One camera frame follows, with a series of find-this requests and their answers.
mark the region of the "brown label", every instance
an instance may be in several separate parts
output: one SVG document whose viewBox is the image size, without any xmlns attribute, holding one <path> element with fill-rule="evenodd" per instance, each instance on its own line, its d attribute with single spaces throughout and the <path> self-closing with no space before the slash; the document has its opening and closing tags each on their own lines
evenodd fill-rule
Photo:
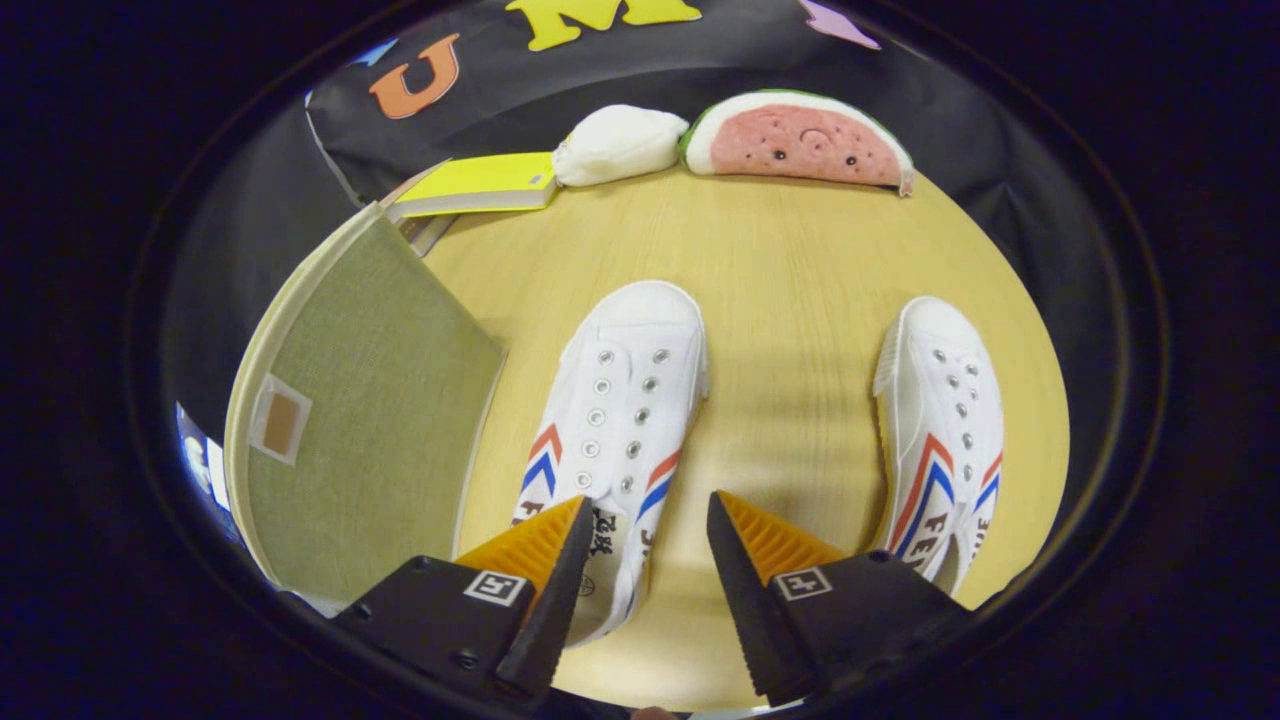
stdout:
<svg viewBox="0 0 1280 720">
<path fill-rule="evenodd" d="M 262 447 L 271 452 L 288 455 L 300 410 L 301 407 L 294 400 L 283 395 L 273 395 L 271 406 L 266 411 L 266 428 L 262 429 Z"/>
</svg>

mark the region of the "red and blue stripe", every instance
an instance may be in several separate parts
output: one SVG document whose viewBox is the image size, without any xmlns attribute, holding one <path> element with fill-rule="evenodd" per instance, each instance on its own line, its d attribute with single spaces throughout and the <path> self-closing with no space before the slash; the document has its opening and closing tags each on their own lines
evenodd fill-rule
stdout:
<svg viewBox="0 0 1280 720">
<path fill-rule="evenodd" d="M 1000 455 L 996 456 L 996 461 L 991 464 L 991 468 L 987 468 L 987 473 L 982 477 L 982 492 L 978 495 L 978 502 L 973 503 L 974 511 L 982 507 L 982 503 L 1000 488 L 1000 475 L 1005 469 L 1004 464 L 1005 451 L 1001 450 Z"/>
<path fill-rule="evenodd" d="M 650 507 L 658 505 L 667 497 L 667 489 L 671 487 L 671 478 L 676 474 L 676 462 L 680 461 L 680 451 L 677 450 L 671 455 L 671 457 L 663 460 L 653 469 L 649 475 L 649 484 L 645 486 L 644 502 L 640 503 L 640 514 L 636 515 L 636 521 L 644 518 L 644 514 L 649 511 Z"/>
<path fill-rule="evenodd" d="M 552 423 L 543 430 L 543 434 L 538 436 L 532 450 L 529 451 L 529 468 L 525 470 L 525 484 L 520 487 L 520 492 L 529 489 L 529 486 L 534 484 L 539 475 L 543 475 L 547 478 L 547 491 L 554 496 L 556 468 L 559 466 L 562 451 L 559 433 L 556 432 L 556 424 Z"/>
<path fill-rule="evenodd" d="M 893 537 L 888 543 L 890 547 L 897 546 L 895 555 L 899 557 L 906 555 L 906 548 L 915 538 L 915 530 L 920 528 L 920 519 L 924 518 L 924 509 L 929 505 L 929 497 L 936 487 L 941 487 L 951 503 L 955 505 L 955 493 L 951 491 L 952 473 L 951 454 L 938 442 L 938 438 L 929 433 L 924 438 L 924 452 L 920 455 L 920 465 L 915 470 L 911 491 L 906 496 L 906 506 L 893 525 Z"/>
</svg>

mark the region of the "wooden table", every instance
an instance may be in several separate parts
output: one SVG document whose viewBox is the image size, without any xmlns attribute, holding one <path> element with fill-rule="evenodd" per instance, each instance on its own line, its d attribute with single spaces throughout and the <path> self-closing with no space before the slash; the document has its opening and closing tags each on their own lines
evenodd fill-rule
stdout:
<svg viewBox="0 0 1280 720">
<path fill-rule="evenodd" d="M 566 651 L 561 689 L 671 710 L 763 705 L 707 542 L 707 498 L 728 489 L 841 548 L 865 548 L 886 497 L 872 375 L 890 323 L 919 295 L 977 325 L 1005 405 L 1006 479 L 960 602 L 1001 589 L 1048 534 L 1068 462 L 1053 347 L 996 246 L 924 177 L 900 199 L 675 168 L 564 190 L 538 213 L 462 217 L 425 261 L 511 352 L 460 551 L 507 528 L 559 352 L 602 297 L 658 278 L 703 309 L 712 396 L 667 497 L 648 602 L 607 638 Z"/>
</svg>

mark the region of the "white sneaker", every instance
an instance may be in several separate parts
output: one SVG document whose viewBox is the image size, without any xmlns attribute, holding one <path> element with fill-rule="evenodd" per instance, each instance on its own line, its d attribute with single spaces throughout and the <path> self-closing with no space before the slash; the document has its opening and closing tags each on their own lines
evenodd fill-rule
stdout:
<svg viewBox="0 0 1280 720">
<path fill-rule="evenodd" d="M 874 544 L 955 594 L 1000 486 L 1005 416 L 991 357 L 959 310 L 918 297 L 884 338 L 874 393 L 890 483 Z"/>
<path fill-rule="evenodd" d="M 671 283 L 613 292 L 561 355 L 512 525 L 579 495 L 595 503 L 567 647 L 608 634 L 640 603 L 680 448 L 708 392 L 701 311 Z"/>
</svg>

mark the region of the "orange gripper pad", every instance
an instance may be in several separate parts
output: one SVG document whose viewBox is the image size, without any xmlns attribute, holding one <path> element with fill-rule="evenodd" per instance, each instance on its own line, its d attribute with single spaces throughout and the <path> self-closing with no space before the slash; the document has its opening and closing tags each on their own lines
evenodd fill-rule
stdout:
<svg viewBox="0 0 1280 720">
<path fill-rule="evenodd" d="M 534 601 L 529 605 L 532 610 L 552 577 L 552 569 L 559 560 L 561 548 L 564 547 L 581 505 L 582 496 L 579 496 L 544 510 L 453 562 L 475 570 L 527 578 L 534 584 Z"/>
<path fill-rule="evenodd" d="M 762 584 L 769 584 L 769 578 L 782 573 L 804 570 L 823 562 L 844 560 L 846 553 L 810 536 L 772 512 L 765 512 L 750 502 L 727 493 L 719 493 L 724 510 L 728 511 L 733 529 L 746 548 L 746 555 L 755 565 L 755 574 Z"/>
</svg>

